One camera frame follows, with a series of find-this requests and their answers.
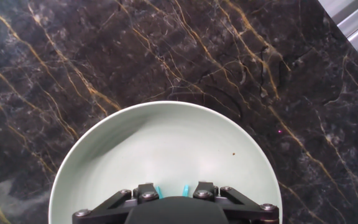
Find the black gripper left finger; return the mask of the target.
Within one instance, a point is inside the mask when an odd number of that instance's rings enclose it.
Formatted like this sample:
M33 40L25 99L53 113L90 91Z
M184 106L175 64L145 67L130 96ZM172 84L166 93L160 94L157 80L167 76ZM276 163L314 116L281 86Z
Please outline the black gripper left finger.
M138 205L161 199L161 190L153 183L140 184L133 190L122 189L96 208L81 209L72 215L72 224L125 223Z

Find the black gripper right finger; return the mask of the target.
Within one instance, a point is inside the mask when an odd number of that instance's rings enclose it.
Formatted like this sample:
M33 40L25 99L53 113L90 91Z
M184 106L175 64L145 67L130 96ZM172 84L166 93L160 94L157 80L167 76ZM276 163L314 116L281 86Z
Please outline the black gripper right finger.
M212 202L230 222L279 224L279 208L271 203L257 204L233 187L198 182L193 198Z

